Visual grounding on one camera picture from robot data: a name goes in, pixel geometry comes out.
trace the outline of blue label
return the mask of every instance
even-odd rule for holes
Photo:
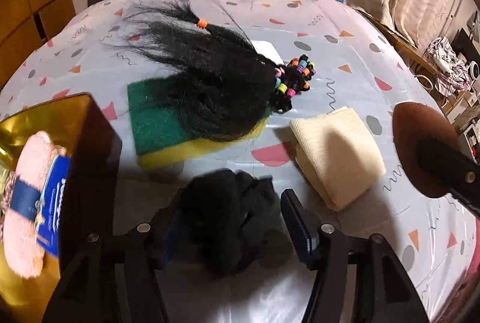
[[[37,207],[35,205],[40,199],[40,195],[40,191],[17,178],[11,195],[10,208],[24,218],[34,222],[37,216]]]
[[[58,229],[69,164],[67,156],[59,155],[54,159],[40,198],[42,217],[37,219],[37,243],[55,257],[59,255]]]

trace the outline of patterned tablecloth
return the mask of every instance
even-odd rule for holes
[[[137,25],[125,19],[134,4],[161,1],[108,0],[79,13],[32,53],[5,85],[1,118],[52,98],[90,92],[123,141],[117,232],[148,220],[146,216],[167,202],[177,186],[198,174],[229,167],[254,176],[272,175],[279,194],[293,188],[305,206],[345,233],[383,234],[408,270],[429,317],[438,317],[472,260],[476,222],[451,196],[435,200],[422,196],[399,165],[391,128],[394,106],[413,100],[438,107],[393,47],[361,15],[335,0],[190,0],[200,17],[235,27],[220,3],[251,39],[271,42],[285,61],[306,53],[317,73],[311,90],[293,98],[290,112],[272,115],[260,136],[147,177],[136,161],[127,85],[168,76],[171,70],[114,46],[124,45],[135,34]],[[291,157],[295,139],[289,121],[342,106],[354,108],[364,120],[387,173],[360,199],[334,214]],[[345,178],[354,176],[345,170]],[[155,179],[162,184],[152,183]],[[302,319],[314,273],[292,256],[281,267],[254,263],[244,273],[221,281],[211,281],[201,268],[181,263],[158,277],[173,322],[290,323]]]

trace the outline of folded cloth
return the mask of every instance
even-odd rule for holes
[[[385,174],[380,150],[352,108],[294,119],[296,160],[325,204],[340,211]]]

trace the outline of pink towel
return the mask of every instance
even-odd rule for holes
[[[28,138],[15,173],[33,188],[42,191],[50,165],[65,149],[52,144],[46,132]],[[44,250],[37,244],[35,224],[12,209],[5,214],[3,244],[8,266],[23,278],[37,277],[43,267]]]

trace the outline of wooden cabinet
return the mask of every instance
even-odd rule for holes
[[[75,16],[73,7],[71,0],[0,0],[1,87],[35,49],[66,26]]]
[[[29,17],[0,44],[0,85],[3,86],[28,56],[42,45],[33,18]]]

